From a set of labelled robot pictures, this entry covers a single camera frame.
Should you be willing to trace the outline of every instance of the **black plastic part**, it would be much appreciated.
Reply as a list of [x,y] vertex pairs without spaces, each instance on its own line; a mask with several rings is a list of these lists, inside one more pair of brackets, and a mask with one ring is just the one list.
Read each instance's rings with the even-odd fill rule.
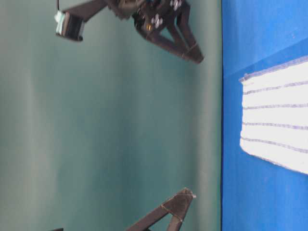
[[140,29],[143,25],[144,25],[144,22],[145,22],[145,18],[139,14],[139,12],[137,13],[134,13],[132,15],[133,19],[134,19],[134,25],[137,29]]
[[137,223],[129,227],[126,231],[150,231],[149,228],[152,225],[169,213],[173,217],[167,231],[179,231],[194,197],[192,191],[184,188]]

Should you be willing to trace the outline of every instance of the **robotic arm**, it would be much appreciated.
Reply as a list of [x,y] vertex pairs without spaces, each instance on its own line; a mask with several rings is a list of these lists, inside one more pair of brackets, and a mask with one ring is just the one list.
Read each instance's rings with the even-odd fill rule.
[[[121,20],[133,17],[139,34],[151,43],[185,60],[200,63],[204,59],[188,25],[190,6],[186,0],[92,0],[63,11],[59,0],[56,5],[58,36],[82,41],[84,24],[108,6]],[[173,41],[161,35],[165,28]]]

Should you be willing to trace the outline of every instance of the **blue cloth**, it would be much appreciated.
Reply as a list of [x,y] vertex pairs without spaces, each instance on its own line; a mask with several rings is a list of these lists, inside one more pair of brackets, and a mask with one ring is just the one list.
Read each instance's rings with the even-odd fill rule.
[[253,73],[308,55],[308,1],[223,0],[223,231],[307,230],[308,176],[239,145],[242,85]]

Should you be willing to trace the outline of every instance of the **striped towel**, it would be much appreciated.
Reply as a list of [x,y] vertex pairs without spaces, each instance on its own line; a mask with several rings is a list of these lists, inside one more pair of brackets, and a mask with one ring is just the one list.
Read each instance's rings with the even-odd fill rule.
[[241,148],[308,174],[308,57],[245,75]]

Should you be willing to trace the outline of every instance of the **teal wall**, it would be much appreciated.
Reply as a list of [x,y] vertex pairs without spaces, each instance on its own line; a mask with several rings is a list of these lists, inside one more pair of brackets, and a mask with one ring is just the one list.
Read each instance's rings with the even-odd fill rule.
[[108,10],[72,43],[54,1],[0,1],[1,230],[124,230],[185,186],[183,229],[219,230],[220,1],[190,1],[201,65]]

